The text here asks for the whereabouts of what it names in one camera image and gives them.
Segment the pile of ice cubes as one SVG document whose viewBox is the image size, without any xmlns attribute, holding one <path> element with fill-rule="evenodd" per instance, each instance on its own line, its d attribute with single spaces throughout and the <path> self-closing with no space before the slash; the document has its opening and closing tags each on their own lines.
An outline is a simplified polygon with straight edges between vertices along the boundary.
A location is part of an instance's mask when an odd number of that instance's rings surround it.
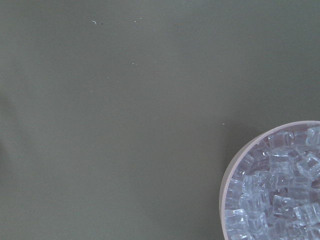
<svg viewBox="0 0 320 240">
<path fill-rule="evenodd" d="M 231 240 L 319 239 L 320 126 L 254 145 L 231 177 L 225 219 Z"/>
</svg>

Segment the pink bowl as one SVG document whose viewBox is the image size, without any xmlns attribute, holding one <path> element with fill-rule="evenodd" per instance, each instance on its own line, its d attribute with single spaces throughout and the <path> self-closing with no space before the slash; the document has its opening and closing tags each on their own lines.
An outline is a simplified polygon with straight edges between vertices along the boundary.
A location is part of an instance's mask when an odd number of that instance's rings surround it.
<svg viewBox="0 0 320 240">
<path fill-rule="evenodd" d="M 226 221 L 226 214 L 225 214 L 225 205 L 226 205 L 228 187 L 229 187 L 231 178 L 236 168 L 242 161 L 243 157 L 249 152 L 249 150 L 251 150 L 254 147 L 254 145 L 258 144 L 261 140 L 263 140 L 264 138 L 268 137 L 273 133 L 276 133 L 282 130 L 293 130 L 294 128 L 307 129 L 308 127 L 317 127 L 319 125 L 320 125 L 320 122 L 318 120 L 304 120 L 304 121 L 290 122 L 284 125 L 277 126 L 253 138 L 233 156 L 233 158 L 231 159 L 230 163 L 228 164 L 224 172 L 221 185 L 220 185 L 220 190 L 219 190 L 219 216 L 220 216 L 220 223 L 221 223 L 221 228 L 223 232 L 223 237 L 225 240 L 231 239 L 227 233 L 227 227 L 226 227 L 227 221 Z"/>
</svg>

